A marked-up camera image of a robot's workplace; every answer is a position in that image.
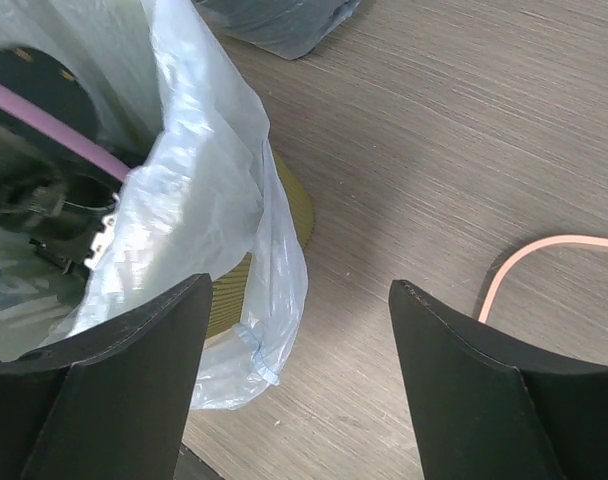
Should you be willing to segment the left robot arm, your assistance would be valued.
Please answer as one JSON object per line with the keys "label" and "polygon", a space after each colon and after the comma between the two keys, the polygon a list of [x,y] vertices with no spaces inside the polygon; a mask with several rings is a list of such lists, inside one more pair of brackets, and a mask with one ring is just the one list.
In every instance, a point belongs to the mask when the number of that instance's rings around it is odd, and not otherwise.
{"label": "left robot arm", "polygon": [[[0,48],[0,85],[94,141],[89,94],[57,59],[35,48]],[[26,234],[37,256],[85,273],[93,237],[117,206],[120,182],[0,109],[0,229]]]}

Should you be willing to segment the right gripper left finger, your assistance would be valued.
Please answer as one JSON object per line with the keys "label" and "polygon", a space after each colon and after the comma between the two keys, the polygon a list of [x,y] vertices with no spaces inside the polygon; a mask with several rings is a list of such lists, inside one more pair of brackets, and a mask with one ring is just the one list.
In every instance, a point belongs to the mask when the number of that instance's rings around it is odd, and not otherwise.
{"label": "right gripper left finger", "polygon": [[212,304],[206,274],[0,361],[0,479],[170,479]]}

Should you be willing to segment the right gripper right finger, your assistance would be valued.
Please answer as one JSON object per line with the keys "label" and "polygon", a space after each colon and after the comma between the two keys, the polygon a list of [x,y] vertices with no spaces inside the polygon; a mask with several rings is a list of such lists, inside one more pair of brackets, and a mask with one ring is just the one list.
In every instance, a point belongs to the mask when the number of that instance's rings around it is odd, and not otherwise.
{"label": "right gripper right finger", "polygon": [[389,308],[428,479],[608,479],[608,366],[480,323],[396,280]]}

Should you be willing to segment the green trash bin pink rim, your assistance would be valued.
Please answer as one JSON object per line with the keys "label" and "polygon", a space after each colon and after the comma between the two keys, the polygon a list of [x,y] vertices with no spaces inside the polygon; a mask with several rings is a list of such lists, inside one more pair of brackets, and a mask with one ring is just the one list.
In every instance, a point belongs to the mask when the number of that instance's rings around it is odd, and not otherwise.
{"label": "green trash bin pink rim", "polygon": [[252,250],[213,283],[208,338],[242,332],[265,349],[297,335],[308,292],[304,249],[315,225],[313,201],[277,153],[265,162],[268,200]]}

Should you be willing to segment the blue plastic bag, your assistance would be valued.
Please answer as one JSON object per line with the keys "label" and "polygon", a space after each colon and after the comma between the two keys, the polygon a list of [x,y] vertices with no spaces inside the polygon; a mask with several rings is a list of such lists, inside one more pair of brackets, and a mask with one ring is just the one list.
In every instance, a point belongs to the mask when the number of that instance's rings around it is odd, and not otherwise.
{"label": "blue plastic bag", "polygon": [[[0,360],[143,305],[195,274],[213,282],[256,241],[272,157],[263,105],[188,1],[0,1],[0,48],[61,62],[99,120],[91,141],[0,85],[0,109],[117,179],[115,238],[69,274],[0,229]],[[279,381],[293,341],[209,338],[195,409],[239,408]]]}

